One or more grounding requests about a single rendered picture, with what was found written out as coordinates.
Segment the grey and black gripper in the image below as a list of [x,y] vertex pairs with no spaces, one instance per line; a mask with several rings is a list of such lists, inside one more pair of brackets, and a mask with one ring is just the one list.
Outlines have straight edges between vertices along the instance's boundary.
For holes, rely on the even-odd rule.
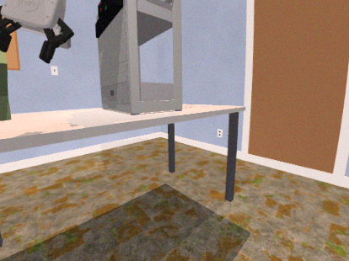
[[[66,5],[67,0],[5,0],[0,6],[0,51],[8,51],[12,39],[10,34],[22,28],[47,37],[39,58],[50,64],[56,48],[74,36],[73,31],[63,22]],[[64,30],[62,34],[61,29]]]

